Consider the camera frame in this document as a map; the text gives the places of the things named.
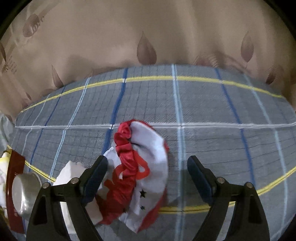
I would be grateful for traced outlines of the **yellow cloth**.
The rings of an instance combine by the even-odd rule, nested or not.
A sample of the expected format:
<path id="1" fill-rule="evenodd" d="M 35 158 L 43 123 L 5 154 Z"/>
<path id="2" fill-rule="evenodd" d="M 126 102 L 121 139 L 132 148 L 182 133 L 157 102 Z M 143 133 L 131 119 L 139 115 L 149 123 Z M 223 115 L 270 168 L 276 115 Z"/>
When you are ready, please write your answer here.
<path id="1" fill-rule="evenodd" d="M 2 172 L 7 173 L 11 154 L 4 152 L 0 158 L 0 169 Z"/>

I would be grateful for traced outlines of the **red white fabric pouch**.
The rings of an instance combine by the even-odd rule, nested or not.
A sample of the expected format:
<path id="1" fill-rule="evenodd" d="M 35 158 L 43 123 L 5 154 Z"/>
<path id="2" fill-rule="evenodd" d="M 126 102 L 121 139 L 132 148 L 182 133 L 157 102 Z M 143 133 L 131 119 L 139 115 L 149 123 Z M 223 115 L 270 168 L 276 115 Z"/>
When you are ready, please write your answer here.
<path id="1" fill-rule="evenodd" d="M 144 121 L 120 124 L 104 153 L 108 170 L 96 196 L 102 225 L 118 219 L 138 233 L 156 221 L 165 199 L 168 153 L 165 139 Z"/>

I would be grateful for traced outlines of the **stainless steel bowl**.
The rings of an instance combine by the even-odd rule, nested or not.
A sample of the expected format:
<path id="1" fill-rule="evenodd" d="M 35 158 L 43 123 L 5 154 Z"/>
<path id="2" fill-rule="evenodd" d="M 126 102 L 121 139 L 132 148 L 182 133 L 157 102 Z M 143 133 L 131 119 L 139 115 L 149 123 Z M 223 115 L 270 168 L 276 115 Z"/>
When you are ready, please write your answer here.
<path id="1" fill-rule="evenodd" d="M 13 205 L 19 216 L 29 221 L 37 195 L 41 189 L 41 179 L 37 174 L 17 174 L 12 184 Z"/>

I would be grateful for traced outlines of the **pale green plastic bag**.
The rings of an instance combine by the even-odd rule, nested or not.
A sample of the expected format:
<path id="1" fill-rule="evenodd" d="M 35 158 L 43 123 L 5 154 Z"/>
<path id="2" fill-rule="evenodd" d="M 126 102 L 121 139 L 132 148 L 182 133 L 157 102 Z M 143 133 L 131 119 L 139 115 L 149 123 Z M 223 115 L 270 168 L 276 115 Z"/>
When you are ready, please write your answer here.
<path id="1" fill-rule="evenodd" d="M 11 122 L 11 120 L 4 115 L 3 113 L 0 114 L 0 152 L 6 150 L 7 145 L 11 139 L 11 136 L 14 132 L 15 126 Z"/>

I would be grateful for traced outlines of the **beige leaf print curtain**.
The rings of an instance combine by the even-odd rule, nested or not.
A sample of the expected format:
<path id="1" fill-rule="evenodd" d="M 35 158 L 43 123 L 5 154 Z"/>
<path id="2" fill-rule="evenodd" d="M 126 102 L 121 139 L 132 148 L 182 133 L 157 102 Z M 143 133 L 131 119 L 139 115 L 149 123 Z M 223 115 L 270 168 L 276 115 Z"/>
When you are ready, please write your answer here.
<path id="1" fill-rule="evenodd" d="M 71 82 L 191 64 L 250 74 L 295 105 L 295 38 L 264 1 L 32 1 L 1 38 L 1 113 Z"/>

